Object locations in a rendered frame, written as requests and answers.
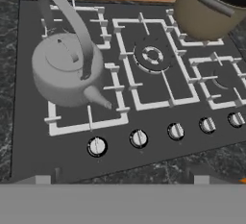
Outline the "olive green cooking pot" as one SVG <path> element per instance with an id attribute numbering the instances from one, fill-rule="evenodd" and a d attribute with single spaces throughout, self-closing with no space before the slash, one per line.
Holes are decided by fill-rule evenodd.
<path id="1" fill-rule="evenodd" d="M 198 40 L 217 40 L 246 17 L 246 0 L 176 0 L 180 28 Z"/>

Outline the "black gas hob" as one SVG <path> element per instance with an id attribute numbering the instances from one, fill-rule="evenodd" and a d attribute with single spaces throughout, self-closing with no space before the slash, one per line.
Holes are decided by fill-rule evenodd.
<path id="1" fill-rule="evenodd" d="M 246 121 L 246 61 L 229 37 L 204 44 L 184 40 L 168 7 L 78 3 L 80 16 L 104 58 L 107 110 L 95 103 L 63 108 L 45 100 L 34 83 L 31 56 L 46 35 L 37 2 L 20 4 L 12 173 L 14 181 L 61 168 L 65 182 L 177 159 L 246 141 L 246 124 L 234 128 L 228 114 Z M 216 130 L 199 127 L 211 117 Z M 184 138 L 167 134 L 180 123 Z M 129 141 L 143 130 L 142 149 Z M 87 143 L 102 137 L 107 153 L 93 158 Z"/>

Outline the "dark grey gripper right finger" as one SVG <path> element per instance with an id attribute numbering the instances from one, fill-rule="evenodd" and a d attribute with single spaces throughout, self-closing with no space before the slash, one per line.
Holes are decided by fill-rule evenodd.
<path id="1" fill-rule="evenodd" d="M 194 185 L 232 185 L 236 183 L 236 180 L 223 178 L 215 171 L 203 166 L 188 167 L 186 177 Z"/>

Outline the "grey metal kettle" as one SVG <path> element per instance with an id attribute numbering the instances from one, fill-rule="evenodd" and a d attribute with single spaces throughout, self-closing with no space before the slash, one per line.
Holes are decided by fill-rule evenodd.
<path id="1" fill-rule="evenodd" d="M 96 103 L 111 107 L 102 94 L 104 61 L 91 40 L 84 21 L 67 0 L 37 0 L 47 28 L 47 38 L 32 56 L 34 81 L 39 93 L 61 107 L 80 107 Z M 55 3 L 71 25 L 71 33 L 55 26 L 50 7 Z"/>

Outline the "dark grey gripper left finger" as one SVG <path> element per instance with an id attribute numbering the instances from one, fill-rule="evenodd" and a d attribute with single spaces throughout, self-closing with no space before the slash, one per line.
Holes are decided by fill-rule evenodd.
<path id="1" fill-rule="evenodd" d="M 53 185 L 60 181 L 62 169 L 56 167 L 50 175 L 34 175 L 22 180 L 15 181 L 20 185 Z"/>

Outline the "silver hob knob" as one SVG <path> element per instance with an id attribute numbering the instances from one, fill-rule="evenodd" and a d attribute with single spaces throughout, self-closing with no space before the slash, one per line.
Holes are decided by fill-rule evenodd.
<path id="1" fill-rule="evenodd" d="M 215 132 L 216 127 L 211 117 L 202 117 L 199 120 L 200 129 L 207 135 Z"/>
<path id="2" fill-rule="evenodd" d="M 108 144 L 102 137 L 93 137 L 86 147 L 88 153 L 93 158 L 103 157 L 108 151 Z"/>
<path id="3" fill-rule="evenodd" d="M 241 128 L 243 125 L 246 124 L 246 121 L 240 112 L 229 113 L 228 121 L 234 128 Z"/>
<path id="4" fill-rule="evenodd" d="M 171 139 L 179 141 L 185 137 L 185 130 L 180 123 L 171 123 L 167 127 L 167 134 Z"/>
<path id="5" fill-rule="evenodd" d="M 134 148 L 142 149 L 148 143 L 148 136 L 143 130 L 135 129 L 131 131 L 129 141 Z"/>

